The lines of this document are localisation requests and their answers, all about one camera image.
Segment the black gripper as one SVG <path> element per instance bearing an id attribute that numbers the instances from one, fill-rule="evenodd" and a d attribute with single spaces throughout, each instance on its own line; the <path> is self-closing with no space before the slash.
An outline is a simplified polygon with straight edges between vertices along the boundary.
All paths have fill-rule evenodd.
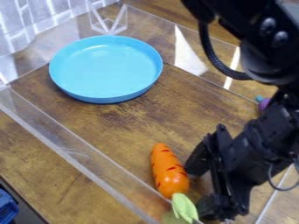
<path id="1" fill-rule="evenodd" d="M 299 161 L 299 122 L 279 117 L 251 121 L 237 136 L 224 125 L 195 147 L 184 170 L 200 177 L 211 172 L 213 191 L 196 202 L 199 217 L 235 220 L 248 213 L 251 189 Z"/>

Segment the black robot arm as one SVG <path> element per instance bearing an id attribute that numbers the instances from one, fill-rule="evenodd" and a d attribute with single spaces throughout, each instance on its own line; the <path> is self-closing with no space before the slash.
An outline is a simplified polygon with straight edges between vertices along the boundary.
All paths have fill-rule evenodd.
<path id="1" fill-rule="evenodd" d="M 299 15 L 276 0 L 181 0 L 199 21 L 200 43 L 211 64 L 228 77 L 277 86 L 260 117 L 237 136 L 219 125 L 193 149 L 184 169 L 211 175 L 213 193 L 196 203 L 207 220 L 248 213 L 249 192 L 299 164 Z M 240 40 L 243 72 L 219 60 L 208 24 L 217 20 Z"/>

